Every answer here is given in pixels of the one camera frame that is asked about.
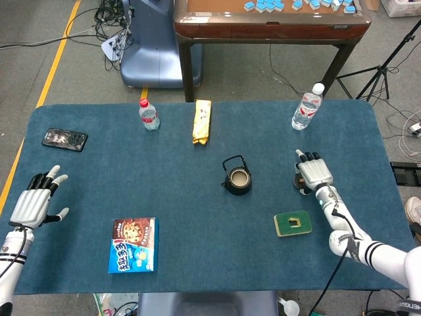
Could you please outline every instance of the yellow snack package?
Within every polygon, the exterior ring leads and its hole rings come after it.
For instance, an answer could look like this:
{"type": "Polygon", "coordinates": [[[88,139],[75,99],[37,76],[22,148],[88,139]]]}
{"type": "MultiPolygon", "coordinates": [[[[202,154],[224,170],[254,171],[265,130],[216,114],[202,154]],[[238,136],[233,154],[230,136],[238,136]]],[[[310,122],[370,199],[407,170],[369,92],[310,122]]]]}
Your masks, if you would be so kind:
{"type": "Polygon", "coordinates": [[[196,114],[193,123],[193,144],[205,145],[209,139],[209,123],[211,121],[212,102],[209,100],[196,101],[196,114]]]}

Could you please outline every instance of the phone case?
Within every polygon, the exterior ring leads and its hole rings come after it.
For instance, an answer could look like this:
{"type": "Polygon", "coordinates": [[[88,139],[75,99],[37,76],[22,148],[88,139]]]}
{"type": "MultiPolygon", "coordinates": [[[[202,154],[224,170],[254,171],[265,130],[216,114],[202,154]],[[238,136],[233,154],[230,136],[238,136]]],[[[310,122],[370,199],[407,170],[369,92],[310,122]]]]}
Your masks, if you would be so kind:
{"type": "Polygon", "coordinates": [[[86,140],[87,134],[85,133],[72,132],[70,130],[59,130],[58,128],[49,128],[45,133],[42,144],[49,147],[82,151],[86,140]]]}

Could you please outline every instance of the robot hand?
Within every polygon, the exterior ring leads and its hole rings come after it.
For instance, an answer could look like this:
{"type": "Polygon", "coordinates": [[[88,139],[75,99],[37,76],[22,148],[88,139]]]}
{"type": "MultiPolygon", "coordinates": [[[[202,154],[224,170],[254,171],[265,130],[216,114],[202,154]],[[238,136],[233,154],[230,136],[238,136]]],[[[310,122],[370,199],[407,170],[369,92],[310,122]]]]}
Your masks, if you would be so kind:
{"type": "Polygon", "coordinates": [[[317,153],[303,153],[297,149],[301,162],[295,164],[294,186],[303,195],[317,190],[321,184],[333,184],[334,178],[323,159],[317,153]]]}
{"type": "Polygon", "coordinates": [[[58,222],[68,213],[66,207],[57,215],[47,215],[47,208],[56,189],[67,180],[67,174],[54,177],[60,171],[60,166],[54,166],[48,173],[35,175],[28,188],[22,192],[12,213],[9,224],[11,226],[25,226],[32,230],[43,223],[58,222]]]}

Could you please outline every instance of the snack box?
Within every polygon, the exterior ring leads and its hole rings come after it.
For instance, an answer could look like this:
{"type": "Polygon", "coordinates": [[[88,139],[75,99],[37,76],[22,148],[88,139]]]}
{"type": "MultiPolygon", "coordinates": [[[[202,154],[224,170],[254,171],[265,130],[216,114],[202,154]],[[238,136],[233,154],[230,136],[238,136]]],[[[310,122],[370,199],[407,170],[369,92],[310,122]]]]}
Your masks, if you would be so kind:
{"type": "Polygon", "coordinates": [[[158,264],[159,222],[155,217],[116,219],[108,273],[153,272],[158,264]]]}

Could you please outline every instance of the robotic arm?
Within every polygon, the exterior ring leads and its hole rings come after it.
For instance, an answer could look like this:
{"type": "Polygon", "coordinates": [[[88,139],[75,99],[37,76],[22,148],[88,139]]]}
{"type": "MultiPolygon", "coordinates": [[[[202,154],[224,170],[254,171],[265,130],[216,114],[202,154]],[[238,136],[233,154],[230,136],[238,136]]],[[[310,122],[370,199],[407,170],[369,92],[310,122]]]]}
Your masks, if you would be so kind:
{"type": "Polygon", "coordinates": [[[44,223],[63,220],[68,213],[65,208],[57,215],[47,214],[51,197],[68,178],[64,174],[55,179],[59,171],[60,166],[54,166],[48,173],[35,175],[14,208],[9,221],[14,230],[0,249],[0,316],[12,314],[14,288],[34,242],[32,232],[44,223]]]}
{"type": "Polygon", "coordinates": [[[336,255],[346,256],[380,272],[409,289],[410,299],[399,302],[399,310],[409,316],[421,315],[421,247],[410,252],[373,241],[350,214],[332,186],[334,178],[317,153],[296,151],[301,162],[295,164],[294,185],[303,195],[315,191],[322,210],[333,230],[329,247],[336,255]]]}

